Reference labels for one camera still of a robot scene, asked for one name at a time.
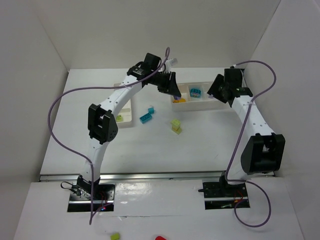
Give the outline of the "orange lego brick stack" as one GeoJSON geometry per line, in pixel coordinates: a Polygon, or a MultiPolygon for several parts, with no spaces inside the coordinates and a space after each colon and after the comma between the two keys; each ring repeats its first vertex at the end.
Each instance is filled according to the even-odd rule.
{"type": "Polygon", "coordinates": [[[178,103],[186,103],[187,101],[184,98],[180,98],[180,99],[174,99],[173,103],[174,104],[178,104],[178,103]]]}

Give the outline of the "teal lego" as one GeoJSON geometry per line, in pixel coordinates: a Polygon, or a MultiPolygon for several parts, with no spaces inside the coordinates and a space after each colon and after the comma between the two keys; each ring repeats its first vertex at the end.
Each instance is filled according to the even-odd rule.
{"type": "Polygon", "coordinates": [[[199,88],[190,88],[189,95],[191,98],[199,99],[202,96],[202,91],[199,88]]]}

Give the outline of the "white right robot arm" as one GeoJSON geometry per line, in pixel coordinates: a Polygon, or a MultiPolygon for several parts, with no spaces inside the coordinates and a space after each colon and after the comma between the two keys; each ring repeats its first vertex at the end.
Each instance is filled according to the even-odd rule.
{"type": "Polygon", "coordinates": [[[269,174],[281,167],[285,137],[277,134],[260,113],[252,91],[243,86],[243,71],[226,68],[218,74],[207,94],[229,104],[242,126],[230,162],[223,174],[229,185],[239,185],[258,174],[269,174]]]}

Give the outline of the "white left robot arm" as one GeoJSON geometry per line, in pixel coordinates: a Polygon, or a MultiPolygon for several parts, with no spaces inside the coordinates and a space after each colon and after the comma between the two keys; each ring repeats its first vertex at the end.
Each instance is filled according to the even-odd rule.
{"type": "Polygon", "coordinates": [[[87,193],[95,190],[100,181],[101,165],[107,146],[116,138],[118,125],[116,117],[126,103],[144,86],[151,84],[157,87],[160,93],[180,98],[181,92],[176,82],[176,73],[170,71],[166,64],[170,54],[167,48],[164,60],[147,53],[141,61],[128,69],[122,83],[103,102],[91,104],[88,108],[87,127],[90,137],[90,146],[84,170],[77,178],[77,185],[87,193]]]}

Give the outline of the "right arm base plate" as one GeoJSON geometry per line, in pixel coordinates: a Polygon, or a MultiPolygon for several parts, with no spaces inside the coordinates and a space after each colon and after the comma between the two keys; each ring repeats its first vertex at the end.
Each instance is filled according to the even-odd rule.
{"type": "Polygon", "coordinates": [[[205,210],[250,208],[246,185],[227,183],[224,173],[218,180],[204,181],[198,192],[203,194],[205,210]]]}

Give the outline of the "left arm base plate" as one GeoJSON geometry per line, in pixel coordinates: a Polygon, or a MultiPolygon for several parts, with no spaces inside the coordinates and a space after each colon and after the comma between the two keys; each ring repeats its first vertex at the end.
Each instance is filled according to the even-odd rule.
{"type": "MultiPolygon", "coordinates": [[[[70,191],[68,208],[69,213],[91,211],[91,196],[86,191],[71,182],[63,181],[60,187],[70,191]]],[[[93,197],[93,212],[113,212],[116,186],[114,184],[101,184],[97,187],[93,197]]]]}

